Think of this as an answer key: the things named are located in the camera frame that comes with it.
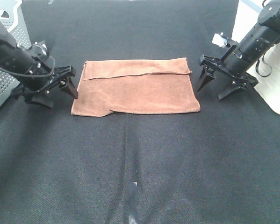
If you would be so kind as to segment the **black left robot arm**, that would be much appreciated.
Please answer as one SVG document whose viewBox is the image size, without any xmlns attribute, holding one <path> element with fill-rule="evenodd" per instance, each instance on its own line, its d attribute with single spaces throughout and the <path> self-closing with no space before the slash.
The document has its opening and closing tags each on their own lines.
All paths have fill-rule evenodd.
<svg viewBox="0 0 280 224">
<path fill-rule="evenodd" d="M 72 81 L 76 72 L 71 65 L 56 67 L 45 41 L 34 43 L 29 48 L 20 46 L 1 22 L 0 71 L 19 81 L 19 86 L 12 89 L 11 96 L 23 96 L 27 104 L 52 108 L 53 101 L 48 94 L 55 87 L 74 99 L 79 96 Z"/>
</svg>

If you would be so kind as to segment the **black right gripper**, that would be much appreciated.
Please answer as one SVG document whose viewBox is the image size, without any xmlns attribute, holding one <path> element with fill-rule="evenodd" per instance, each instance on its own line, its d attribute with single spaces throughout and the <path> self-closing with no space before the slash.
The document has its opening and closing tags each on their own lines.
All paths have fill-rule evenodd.
<svg viewBox="0 0 280 224">
<path fill-rule="evenodd" d="M 224 99 L 237 90 L 244 90 L 244 84 L 252 84 L 255 86 L 258 83 L 257 79 L 249 75 L 246 71 L 238 71 L 237 67 L 235 70 L 231 69 L 219 58 L 202 55 L 200 57 L 200 66 L 202 66 L 202 71 L 196 85 L 197 92 L 199 92 L 210 81 L 216 79 L 216 71 L 231 78 L 232 82 L 227 83 L 225 87 L 219 91 L 219 100 Z"/>
</svg>

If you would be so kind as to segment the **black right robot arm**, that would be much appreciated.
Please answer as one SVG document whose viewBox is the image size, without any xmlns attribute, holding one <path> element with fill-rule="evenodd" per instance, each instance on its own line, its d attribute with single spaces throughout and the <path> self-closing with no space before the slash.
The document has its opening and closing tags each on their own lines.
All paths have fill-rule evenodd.
<svg viewBox="0 0 280 224">
<path fill-rule="evenodd" d="M 261 10 L 257 23 L 245 35 L 241 42 L 223 37 L 227 49 L 221 58 L 202 55 L 202 72 L 197 83 L 197 91 L 215 79 L 216 72 L 229 78 L 226 86 L 218 93 L 223 99 L 238 89 L 254 87 L 258 80 L 247 70 L 260 59 L 273 45 L 280 42 L 280 0 L 272 0 Z"/>
</svg>

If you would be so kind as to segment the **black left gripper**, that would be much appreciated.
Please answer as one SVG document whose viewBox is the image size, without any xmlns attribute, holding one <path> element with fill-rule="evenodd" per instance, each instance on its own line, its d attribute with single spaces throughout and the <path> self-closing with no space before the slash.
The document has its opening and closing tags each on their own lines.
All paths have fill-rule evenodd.
<svg viewBox="0 0 280 224">
<path fill-rule="evenodd" d="M 72 82 L 76 72 L 71 65 L 56 67 L 56 61 L 50 53 L 49 56 L 43 55 L 41 49 L 33 45 L 25 49 L 14 42 L 10 48 L 13 50 L 12 62 L 25 62 L 19 68 L 27 68 L 25 72 L 10 72 L 20 82 L 18 87 L 11 90 L 12 97 L 24 96 L 27 103 L 53 108 L 53 101 L 48 94 L 58 86 L 60 91 L 74 99 L 78 98 L 79 93 Z"/>
</svg>

